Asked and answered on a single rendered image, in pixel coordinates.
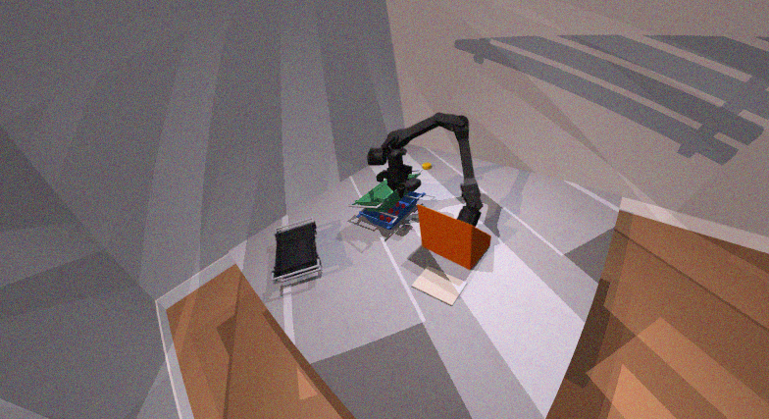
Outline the blue plastic tray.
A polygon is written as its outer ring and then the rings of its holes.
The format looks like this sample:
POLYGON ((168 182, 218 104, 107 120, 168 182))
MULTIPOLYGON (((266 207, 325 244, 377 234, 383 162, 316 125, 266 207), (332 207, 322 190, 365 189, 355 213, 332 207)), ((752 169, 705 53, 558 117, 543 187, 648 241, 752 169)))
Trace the blue plastic tray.
MULTIPOLYGON (((406 195, 410 195, 410 196, 413 196, 413 197, 418 197, 421 194, 422 193, 417 193, 417 192, 414 192, 414 191, 409 191, 406 195)), ((425 195, 425 193, 422 194, 422 197, 424 195, 425 195)), ((418 200, 420 200, 420 198, 418 200)), ((401 198, 399 200, 399 206, 398 207, 396 207, 396 205, 393 205, 391 207, 391 208, 393 208, 393 212, 391 213, 391 215, 396 216, 395 215, 395 211, 399 211, 399 214, 397 215, 398 219, 394 223, 392 223, 392 221, 395 218, 390 217, 390 216, 385 215, 385 214, 382 214, 380 212, 368 211, 366 209, 363 212, 360 211, 359 215, 357 215, 356 217, 359 218, 362 215, 363 217, 367 218, 369 222, 371 222, 371 223, 373 223, 375 225, 378 225, 380 227, 383 227, 385 229, 391 230, 408 212, 410 212, 416 206, 418 200, 404 196, 403 198, 401 198), (404 203, 405 203, 405 208, 401 208, 401 204, 404 204, 404 203), (384 219, 383 220, 380 219, 381 215, 384 215, 384 219), (387 217, 391 218, 391 221, 389 223, 386 221, 387 217)))

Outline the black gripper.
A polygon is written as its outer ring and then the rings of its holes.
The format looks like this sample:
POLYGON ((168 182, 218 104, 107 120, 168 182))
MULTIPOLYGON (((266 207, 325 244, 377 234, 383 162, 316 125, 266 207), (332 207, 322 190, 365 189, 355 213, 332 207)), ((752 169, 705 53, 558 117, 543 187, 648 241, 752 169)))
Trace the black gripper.
POLYGON ((377 182, 382 183, 384 179, 387 179, 387 184, 392 191, 398 191, 399 197, 403 197, 404 190, 415 191, 421 184, 420 179, 411 178, 405 179, 404 168, 405 164, 397 168, 391 168, 388 166, 386 170, 377 174, 377 182))

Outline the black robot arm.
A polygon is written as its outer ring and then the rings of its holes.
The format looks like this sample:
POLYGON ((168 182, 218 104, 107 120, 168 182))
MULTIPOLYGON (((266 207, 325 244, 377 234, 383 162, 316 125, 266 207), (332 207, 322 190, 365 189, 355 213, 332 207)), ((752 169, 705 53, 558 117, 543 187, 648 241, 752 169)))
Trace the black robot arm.
POLYGON ((370 166, 384 165, 388 161, 391 168, 402 166, 402 155, 407 152, 403 147, 416 136, 438 126, 454 131, 459 143, 464 177, 461 189, 466 206, 462 206, 457 220, 476 226, 482 214, 479 211, 484 205, 480 199, 481 193, 474 176, 469 146, 469 121, 465 116, 438 112, 412 127, 391 131, 381 148, 370 148, 367 154, 368 164, 370 166))

